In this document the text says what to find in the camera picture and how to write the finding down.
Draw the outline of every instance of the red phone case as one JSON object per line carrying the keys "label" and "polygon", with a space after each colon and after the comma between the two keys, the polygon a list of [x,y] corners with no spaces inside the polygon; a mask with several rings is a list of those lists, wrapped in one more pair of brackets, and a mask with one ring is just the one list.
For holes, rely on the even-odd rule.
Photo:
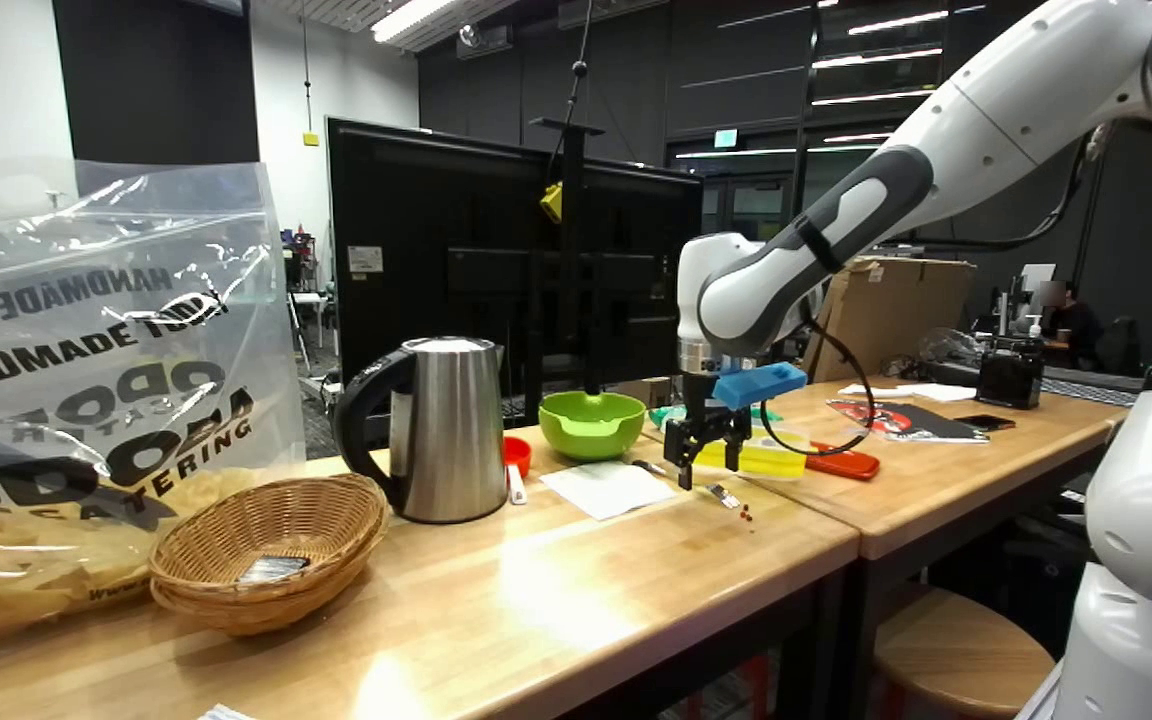
{"label": "red phone case", "polygon": [[[833,450],[836,446],[812,442],[812,447],[818,450]],[[841,475],[855,480],[867,480],[878,475],[878,458],[855,450],[840,452],[838,455],[808,455],[808,469]]]}

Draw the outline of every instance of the woven bread basket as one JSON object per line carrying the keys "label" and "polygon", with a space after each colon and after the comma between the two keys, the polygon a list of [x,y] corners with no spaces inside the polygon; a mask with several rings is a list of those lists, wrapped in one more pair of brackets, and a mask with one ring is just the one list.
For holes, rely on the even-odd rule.
{"label": "woven bread basket", "polygon": [[[221,632],[268,632],[338,596],[365,568],[388,524],[384,492],[362,475],[247,488],[197,511],[156,545],[150,591],[166,609]],[[285,574],[242,579],[268,562]],[[288,570],[296,564],[303,568]]]}

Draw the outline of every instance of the red cup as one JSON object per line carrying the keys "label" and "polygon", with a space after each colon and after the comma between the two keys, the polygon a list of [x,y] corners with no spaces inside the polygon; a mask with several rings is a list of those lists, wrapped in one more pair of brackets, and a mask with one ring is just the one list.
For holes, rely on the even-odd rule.
{"label": "red cup", "polygon": [[525,439],[506,437],[500,450],[503,453],[503,463],[517,465],[518,475],[526,478],[526,471],[531,470],[531,446],[526,445]]}

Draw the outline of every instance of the black monitor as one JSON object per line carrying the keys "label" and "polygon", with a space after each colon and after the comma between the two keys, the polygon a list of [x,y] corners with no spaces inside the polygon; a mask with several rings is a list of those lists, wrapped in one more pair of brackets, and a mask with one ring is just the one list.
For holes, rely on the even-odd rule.
{"label": "black monitor", "polygon": [[[343,382],[411,338],[463,334],[506,347],[502,392],[521,395],[532,250],[558,278],[559,227],[539,204],[548,160],[547,151],[328,119]],[[598,377],[673,374],[675,268],[700,234],[700,181],[586,160],[582,272],[598,273]],[[573,371],[554,323],[558,295],[541,295],[545,379]]]}

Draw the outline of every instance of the kettle handle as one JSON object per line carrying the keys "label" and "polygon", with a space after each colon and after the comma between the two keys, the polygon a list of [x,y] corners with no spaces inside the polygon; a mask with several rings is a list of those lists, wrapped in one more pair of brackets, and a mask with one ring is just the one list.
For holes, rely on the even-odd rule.
{"label": "kettle handle", "polygon": [[415,369],[416,354],[399,348],[362,369],[340,393],[332,425],[340,455],[356,473],[366,475],[381,484],[388,482],[388,475],[376,464],[367,450],[367,415],[389,395],[389,391],[411,382]]}

